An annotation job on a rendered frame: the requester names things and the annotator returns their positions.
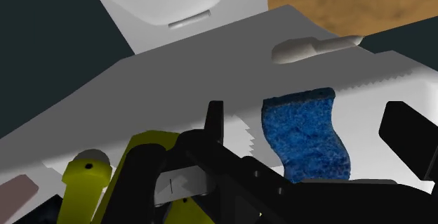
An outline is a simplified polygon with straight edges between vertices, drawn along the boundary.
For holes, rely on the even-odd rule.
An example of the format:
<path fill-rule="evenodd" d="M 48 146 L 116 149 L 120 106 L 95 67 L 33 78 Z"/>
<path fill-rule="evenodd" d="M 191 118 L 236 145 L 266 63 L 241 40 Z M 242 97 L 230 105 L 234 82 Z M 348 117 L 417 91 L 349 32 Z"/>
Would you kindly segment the blue sponge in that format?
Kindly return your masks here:
<path fill-rule="evenodd" d="M 263 101 L 264 137 L 292 183 L 350 178 L 350 156 L 332 123 L 335 97 L 327 87 Z"/>

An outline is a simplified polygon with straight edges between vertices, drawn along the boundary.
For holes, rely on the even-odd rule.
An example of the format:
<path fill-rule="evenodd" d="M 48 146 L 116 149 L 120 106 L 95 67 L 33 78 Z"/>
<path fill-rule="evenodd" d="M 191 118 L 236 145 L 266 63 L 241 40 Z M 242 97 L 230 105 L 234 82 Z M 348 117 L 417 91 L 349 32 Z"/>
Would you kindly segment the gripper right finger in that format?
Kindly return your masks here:
<path fill-rule="evenodd" d="M 432 181 L 438 196 L 438 125 L 403 101 L 385 105 L 380 138 L 419 180 Z"/>

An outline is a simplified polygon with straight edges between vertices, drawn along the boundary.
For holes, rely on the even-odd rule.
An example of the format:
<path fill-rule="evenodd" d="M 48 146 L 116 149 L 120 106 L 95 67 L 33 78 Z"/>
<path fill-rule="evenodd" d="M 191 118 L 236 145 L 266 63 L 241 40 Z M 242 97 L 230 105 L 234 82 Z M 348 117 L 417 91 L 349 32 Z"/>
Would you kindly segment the mauve flat block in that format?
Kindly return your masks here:
<path fill-rule="evenodd" d="M 0 185 L 0 224 L 6 222 L 38 192 L 27 175 L 18 175 Z"/>

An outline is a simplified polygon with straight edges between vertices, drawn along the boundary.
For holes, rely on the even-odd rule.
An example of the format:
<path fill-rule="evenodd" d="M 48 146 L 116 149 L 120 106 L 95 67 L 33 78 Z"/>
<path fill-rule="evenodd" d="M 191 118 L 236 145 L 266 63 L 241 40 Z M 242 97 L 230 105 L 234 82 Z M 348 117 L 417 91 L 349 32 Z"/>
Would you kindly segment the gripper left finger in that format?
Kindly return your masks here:
<path fill-rule="evenodd" d="M 203 129 L 183 132 L 177 146 L 215 182 L 205 199 L 196 197 L 215 224 L 293 224 L 285 204 L 291 183 L 253 157 L 239 157 L 223 144 L 224 105 L 208 104 Z"/>

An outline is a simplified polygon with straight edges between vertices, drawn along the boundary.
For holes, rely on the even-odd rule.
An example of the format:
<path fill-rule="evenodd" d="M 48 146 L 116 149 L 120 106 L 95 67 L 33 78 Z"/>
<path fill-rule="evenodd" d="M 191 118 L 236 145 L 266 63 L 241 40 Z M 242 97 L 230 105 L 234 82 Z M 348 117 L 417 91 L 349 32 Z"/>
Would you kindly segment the white grey pen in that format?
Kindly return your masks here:
<path fill-rule="evenodd" d="M 278 65 L 298 62 L 316 55 L 352 48 L 360 45 L 364 36 L 349 35 L 318 40 L 315 37 L 288 39 L 272 49 L 272 62 Z"/>

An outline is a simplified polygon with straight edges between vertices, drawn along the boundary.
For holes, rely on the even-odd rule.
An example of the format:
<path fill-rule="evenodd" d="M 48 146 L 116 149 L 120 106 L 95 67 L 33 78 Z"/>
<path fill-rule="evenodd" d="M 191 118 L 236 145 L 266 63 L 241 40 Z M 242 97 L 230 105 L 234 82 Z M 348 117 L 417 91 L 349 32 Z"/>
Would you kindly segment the yellow-green and black tool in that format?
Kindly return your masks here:
<path fill-rule="evenodd" d="M 215 224 L 194 201 L 214 182 L 186 160 L 178 136 L 134 135 L 115 169 L 100 150 L 80 152 L 62 176 L 66 190 L 56 224 Z"/>

